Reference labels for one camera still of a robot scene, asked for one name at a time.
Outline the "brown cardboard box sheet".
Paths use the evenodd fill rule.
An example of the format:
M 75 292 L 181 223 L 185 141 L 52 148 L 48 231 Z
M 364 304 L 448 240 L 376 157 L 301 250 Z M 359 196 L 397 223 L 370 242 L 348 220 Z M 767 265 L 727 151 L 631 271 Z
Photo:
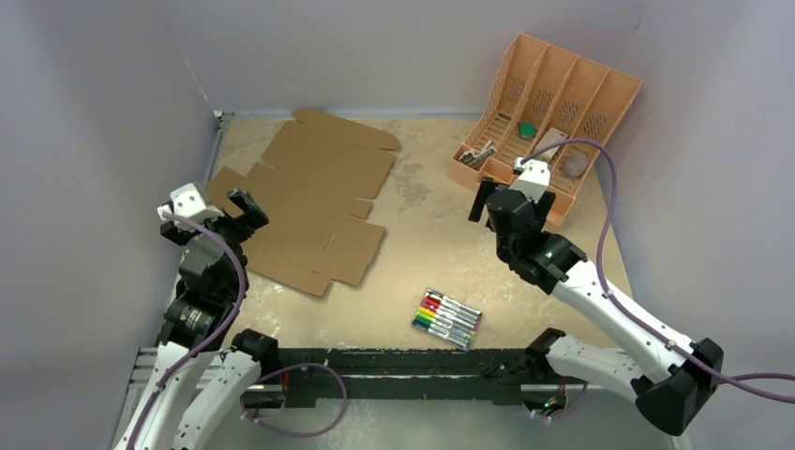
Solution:
M 229 213 L 228 193 L 251 194 L 269 223 L 243 244 L 247 267 L 315 296 L 334 281 L 361 283 L 385 228 L 367 221 L 395 163 L 396 136 L 315 109 L 299 109 L 247 174 L 223 167 L 206 191 Z

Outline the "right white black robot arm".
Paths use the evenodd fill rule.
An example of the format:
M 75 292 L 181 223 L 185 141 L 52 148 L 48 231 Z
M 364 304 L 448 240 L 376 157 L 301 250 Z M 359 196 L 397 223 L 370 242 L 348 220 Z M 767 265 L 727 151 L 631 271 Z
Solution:
M 523 281 L 579 311 L 615 343 L 606 349 L 549 328 L 526 349 L 526 368 L 540 382 L 572 376 L 632 401 L 660 431 L 681 436 L 717 390 L 711 374 L 723 349 L 694 341 L 656 320 L 613 284 L 602 284 L 596 264 L 564 236 L 543 229 L 553 201 L 529 200 L 489 177 L 476 192 L 469 219 L 487 214 L 496 255 Z

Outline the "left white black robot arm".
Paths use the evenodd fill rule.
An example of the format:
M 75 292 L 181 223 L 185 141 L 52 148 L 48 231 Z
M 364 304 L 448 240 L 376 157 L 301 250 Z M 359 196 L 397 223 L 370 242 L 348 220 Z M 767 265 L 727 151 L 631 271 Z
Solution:
M 248 192 L 234 188 L 226 197 L 238 216 L 215 207 L 193 183 L 157 209 L 161 236 L 183 256 L 155 364 L 119 449 L 202 449 L 249 385 L 278 375 L 271 337 L 242 332 L 230 350 L 221 350 L 248 290 L 242 245 L 268 223 Z

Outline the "white paper box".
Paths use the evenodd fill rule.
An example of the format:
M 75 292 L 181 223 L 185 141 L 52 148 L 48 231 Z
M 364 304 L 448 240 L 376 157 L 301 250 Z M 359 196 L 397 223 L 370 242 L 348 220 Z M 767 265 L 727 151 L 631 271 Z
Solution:
M 536 155 L 538 160 L 550 163 L 558 150 L 558 147 L 552 147 L 552 144 L 564 141 L 567 138 L 568 136 L 565 132 L 555 127 L 549 127 L 532 150 L 532 155 Z

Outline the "black white striped item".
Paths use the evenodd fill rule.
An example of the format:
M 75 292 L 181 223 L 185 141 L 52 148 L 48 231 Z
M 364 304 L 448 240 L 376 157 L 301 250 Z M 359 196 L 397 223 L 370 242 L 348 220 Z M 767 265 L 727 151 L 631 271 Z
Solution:
M 478 169 L 486 160 L 496 154 L 496 146 L 492 140 L 486 141 L 481 148 L 467 147 L 457 161 L 471 169 Z

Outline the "clear plastic cup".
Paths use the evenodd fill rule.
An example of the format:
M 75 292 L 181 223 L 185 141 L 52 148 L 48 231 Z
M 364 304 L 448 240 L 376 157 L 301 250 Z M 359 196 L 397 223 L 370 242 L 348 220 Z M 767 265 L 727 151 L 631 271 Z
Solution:
M 566 178 L 575 180 L 583 176 L 589 165 L 590 157 L 587 154 L 572 152 L 563 161 L 561 171 Z

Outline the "green small object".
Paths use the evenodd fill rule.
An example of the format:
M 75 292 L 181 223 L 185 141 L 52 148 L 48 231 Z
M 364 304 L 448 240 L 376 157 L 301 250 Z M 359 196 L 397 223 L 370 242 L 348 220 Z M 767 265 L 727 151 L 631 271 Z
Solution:
M 517 135 L 522 140 L 532 139 L 536 135 L 536 127 L 530 122 L 520 122 L 517 126 Z

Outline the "orange plastic file organizer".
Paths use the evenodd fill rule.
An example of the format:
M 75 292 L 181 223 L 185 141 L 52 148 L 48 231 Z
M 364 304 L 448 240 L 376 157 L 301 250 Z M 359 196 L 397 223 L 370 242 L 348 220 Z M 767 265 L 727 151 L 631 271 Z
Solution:
M 617 69 L 520 34 L 503 56 L 480 120 L 451 157 L 448 176 L 469 189 L 483 177 L 511 183 L 516 158 L 531 155 L 549 127 L 606 144 L 641 85 Z M 520 122 L 535 125 L 534 138 L 519 138 Z M 488 140 L 496 154 L 478 169 L 457 161 L 467 147 L 481 148 Z

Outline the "pack of coloured markers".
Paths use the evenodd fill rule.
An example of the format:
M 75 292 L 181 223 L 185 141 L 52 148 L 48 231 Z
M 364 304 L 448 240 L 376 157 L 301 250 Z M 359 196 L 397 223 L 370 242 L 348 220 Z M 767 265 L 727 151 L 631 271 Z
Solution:
M 460 350 L 472 348 L 483 312 L 428 288 L 414 313 L 411 326 Z

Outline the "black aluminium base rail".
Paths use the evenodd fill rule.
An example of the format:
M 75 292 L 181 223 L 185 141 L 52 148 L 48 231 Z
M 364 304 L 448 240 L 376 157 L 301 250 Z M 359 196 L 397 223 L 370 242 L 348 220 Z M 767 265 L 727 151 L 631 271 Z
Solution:
M 344 381 L 350 399 L 489 400 L 518 405 L 532 386 L 553 388 L 563 374 L 525 349 L 281 349 L 278 365 L 294 368 L 287 405 L 312 408 L 319 398 L 340 398 L 325 363 Z

